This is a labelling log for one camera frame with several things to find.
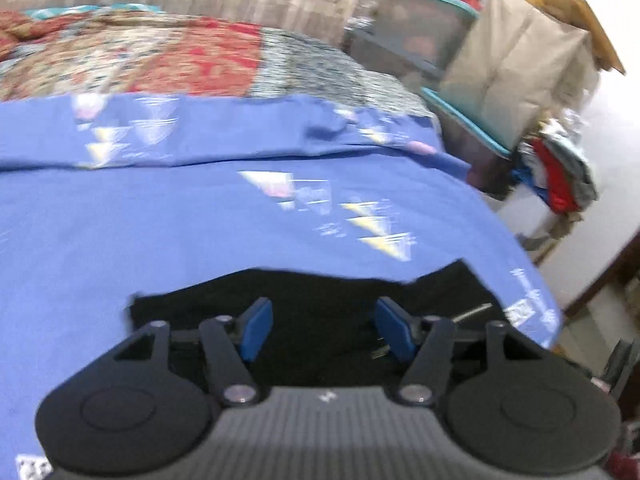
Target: blue bedsheet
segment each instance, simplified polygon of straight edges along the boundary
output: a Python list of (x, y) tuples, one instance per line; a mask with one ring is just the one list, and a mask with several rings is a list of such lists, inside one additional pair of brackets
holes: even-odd
[(44, 395), (126, 335), (135, 293), (249, 267), (410, 281), (464, 258), (521, 331), (558, 332), (539, 273), (426, 118), (127, 94), (7, 102), (0, 128), (2, 480), (42, 453)]

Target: bed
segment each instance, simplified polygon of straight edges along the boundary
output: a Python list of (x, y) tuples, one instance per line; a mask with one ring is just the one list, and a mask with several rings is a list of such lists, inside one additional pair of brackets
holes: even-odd
[(53, 20), (23, 24), (0, 76), (0, 478), (42, 454), (38, 403), (126, 335), (135, 294), (252, 267), (409, 282), (461, 258), (553, 343), (539, 273), (391, 76), (255, 25)]

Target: white wall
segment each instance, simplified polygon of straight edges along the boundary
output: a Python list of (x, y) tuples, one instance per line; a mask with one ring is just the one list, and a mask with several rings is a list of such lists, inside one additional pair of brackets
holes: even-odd
[(583, 147), (602, 183), (600, 200), (542, 265), (562, 306), (599, 277), (640, 227), (640, 20), (638, 0), (587, 0), (627, 76), (601, 73), (583, 110)]

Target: pile of clothes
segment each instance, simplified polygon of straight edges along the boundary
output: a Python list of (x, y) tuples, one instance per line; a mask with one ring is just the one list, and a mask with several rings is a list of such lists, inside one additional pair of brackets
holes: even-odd
[(514, 176), (533, 189), (554, 213), (584, 211), (598, 199), (598, 191), (593, 170), (580, 147), (582, 120), (565, 108), (539, 126), (518, 144)]

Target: screw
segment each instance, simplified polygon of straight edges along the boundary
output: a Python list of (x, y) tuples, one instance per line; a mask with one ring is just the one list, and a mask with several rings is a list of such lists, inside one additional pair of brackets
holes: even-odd
[(225, 391), (223, 392), (226, 400), (229, 402), (236, 402), (238, 404), (251, 402), (255, 399), (257, 394), (258, 392), (255, 391), (255, 388), (248, 384), (234, 384), (233, 386), (225, 388)]
[(421, 404), (429, 402), (433, 397), (433, 392), (430, 387), (423, 384), (408, 384), (400, 389), (400, 397), (407, 402)]

